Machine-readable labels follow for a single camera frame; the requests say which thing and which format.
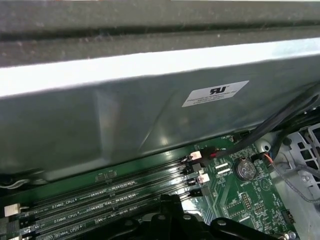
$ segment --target computer motherboard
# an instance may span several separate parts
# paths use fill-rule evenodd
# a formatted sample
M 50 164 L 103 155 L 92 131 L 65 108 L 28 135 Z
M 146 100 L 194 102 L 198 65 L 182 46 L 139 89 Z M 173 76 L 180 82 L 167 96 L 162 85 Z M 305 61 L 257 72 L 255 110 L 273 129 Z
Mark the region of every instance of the computer motherboard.
M 254 145 L 188 164 L 190 154 L 236 142 L 235 135 L 218 137 L 5 196 L 0 240 L 77 239 L 120 218 L 156 212 L 162 194 L 178 194 L 184 211 L 207 224 L 225 217 L 271 235 L 295 233 L 268 165 L 252 158 Z

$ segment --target screw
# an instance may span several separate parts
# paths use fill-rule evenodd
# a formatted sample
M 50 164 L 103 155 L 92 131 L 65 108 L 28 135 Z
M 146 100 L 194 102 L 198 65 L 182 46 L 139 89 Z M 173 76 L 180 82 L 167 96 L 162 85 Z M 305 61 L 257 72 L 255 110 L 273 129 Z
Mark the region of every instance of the screw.
M 309 177 L 309 176 L 306 176 L 306 175 L 303 175 L 303 176 L 302 176 L 302 181 L 308 182 L 309 180 L 310 180 L 310 177 Z
M 124 225 L 126 225 L 126 226 L 131 226 L 132 224 L 134 224 L 134 223 L 131 220 L 127 220 L 124 223 Z
M 223 220 L 218 220 L 216 223 L 217 223 L 218 225 L 220 225 L 220 226 L 225 226 L 225 225 L 227 225 L 227 223 L 226 223 L 225 221 L 223 221 Z
M 289 235 L 288 235 L 287 233 L 283 234 L 283 238 L 284 238 L 285 240 L 290 240 L 290 237 L 289 237 Z
M 296 233 L 293 231 L 288 231 L 288 235 L 289 235 L 290 240 L 296 240 L 296 238 L 297 238 Z
M 191 216 L 190 215 L 183 215 L 183 218 L 185 219 L 185 220 L 190 220 L 191 219 Z
M 158 219 L 159 219 L 159 220 L 165 220 L 165 219 L 166 219 L 166 216 L 164 216 L 164 215 L 159 215 L 159 216 L 158 216 Z

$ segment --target red wire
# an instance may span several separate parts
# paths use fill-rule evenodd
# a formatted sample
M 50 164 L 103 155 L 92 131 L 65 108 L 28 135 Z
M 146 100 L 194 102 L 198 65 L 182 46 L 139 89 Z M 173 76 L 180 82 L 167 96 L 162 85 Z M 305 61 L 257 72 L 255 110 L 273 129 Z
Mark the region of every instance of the red wire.
M 269 160 L 271 164 L 274 162 L 268 154 L 263 154 L 263 155 Z

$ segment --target black cable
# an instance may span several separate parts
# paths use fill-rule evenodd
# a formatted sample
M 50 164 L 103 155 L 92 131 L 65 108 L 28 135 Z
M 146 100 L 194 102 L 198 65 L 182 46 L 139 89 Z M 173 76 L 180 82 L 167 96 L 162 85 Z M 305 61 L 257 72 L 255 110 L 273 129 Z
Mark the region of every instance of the black cable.
M 298 111 L 303 111 L 304 109 L 310 107 L 319 98 L 320 92 L 320 82 L 316 83 L 312 87 L 308 88 L 303 93 L 299 94 L 295 99 L 290 101 L 286 106 L 284 106 L 276 114 L 267 118 L 263 123 L 256 127 L 247 137 L 242 139 L 233 147 L 227 150 L 218 151 L 216 157 L 220 158 L 226 155 L 234 154 L 247 146 L 253 144 L 255 141 L 260 139 L 262 136 L 272 131 L 277 125 L 282 123 L 284 120 L 292 119 L 292 117 L 299 113 Z

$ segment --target white label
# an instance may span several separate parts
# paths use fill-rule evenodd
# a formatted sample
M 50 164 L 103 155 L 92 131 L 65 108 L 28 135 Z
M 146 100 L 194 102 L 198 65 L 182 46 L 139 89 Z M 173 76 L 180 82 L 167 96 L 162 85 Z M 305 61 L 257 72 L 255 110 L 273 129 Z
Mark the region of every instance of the white label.
M 232 98 L 249 81 L 240 81 L 220 86 L 212 86 L 193 90 L 185 100 L 182 107 L 189 107 L 197 104 L 204 104 L 221 99 Z

